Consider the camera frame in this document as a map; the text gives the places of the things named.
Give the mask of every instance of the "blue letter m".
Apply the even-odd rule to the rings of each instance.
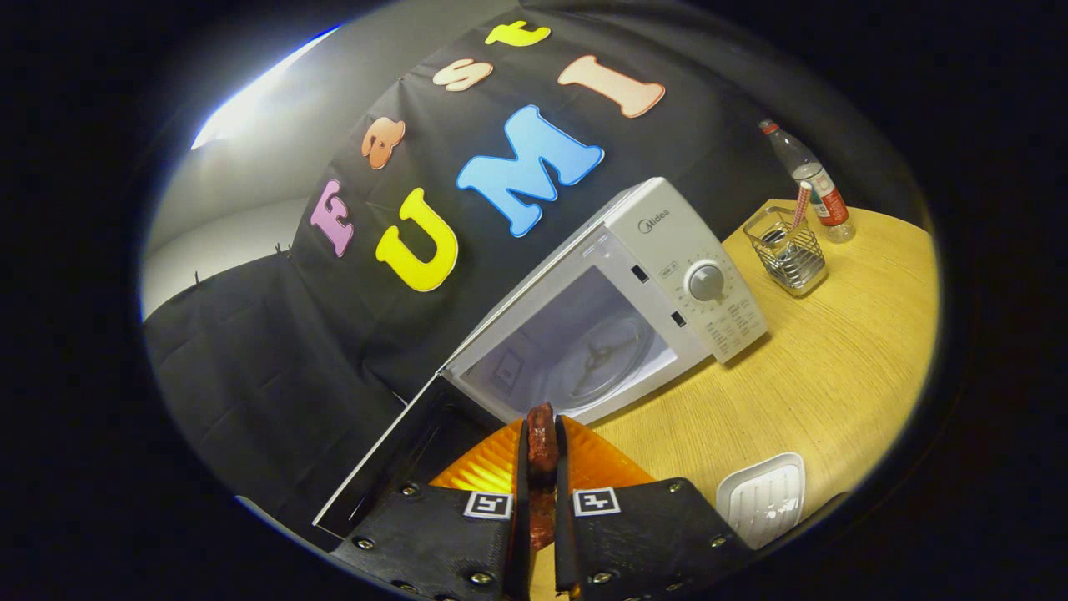
[[[504,123],[504,135],[515,159],[476,156],[460,169],[456,187],[474,188],[486,196],[511,223],[512,235],[521,237],[541,218],[541,207],[516,197],[521,192],[541,200],[556,200],[556,188],[545,168],[548,162],[560,174],[562,186],[574,186],[604,158],[599,146],[586,146],[541,118],[537,107],[528,105]]]

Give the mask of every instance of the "wire basket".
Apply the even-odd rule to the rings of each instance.
[[[790,227],[792,220],[792,208],[766,206],[742,231],[775,281],[794,296],[803,296],[827,278],[827,262],[808,219]]]

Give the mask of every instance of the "bottle label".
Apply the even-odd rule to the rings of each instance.
[[[819,196],[812,199],[811,204],[812,204],[812,209],[815,210],[816,215],[819,216],[820,221],[823,220],[823,217],[831,216],[831,211],[827,209],[827,205],[823,204],[823,201],[819,200]]]
[[[849,210],[846,208],[845,201],[842,200],[842,193],[838,192],[837,186],[831,180],[831,176],[827,174],[827,171],[821,170],[819,173],[808,177],[806,181],[812,184],[813,191],[822,201],[812,203],[816,215],[819,215],[820,223],[827,226],[837,225],[849,218]]]

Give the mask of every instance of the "yellow table surface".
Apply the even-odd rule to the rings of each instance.
[[[939,287],[926,231],[849,211],[857,235],[833,243],[808,207],[828,276],[801,298],[764,270],[741,227],[731,234],[723,248],[768,334],[727,365],[709,358],[594,431],[654,478],[688,478],[712,506],[728,475],[786,452],[804,459],[802,519],[855,488],[901,432],[924,385]],[[535,558],[531,598],[553,599],[554,579],[550,545]]]

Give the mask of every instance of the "water bottle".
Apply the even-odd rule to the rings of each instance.
[[[810,202],[813,210],[819,216],[819,222],[827,226],[827,238],[835,242],[852,239],[857,228],[849,222],[849,209],[846,208],[837,186],[816,159],[816,155],[797,138],[780,128],[774,121],[765,118],[759,126],[764,135],[771,140],[771,147],[790,176],[798,184],[801,181],[812,184],[816,193],[812,195]]]

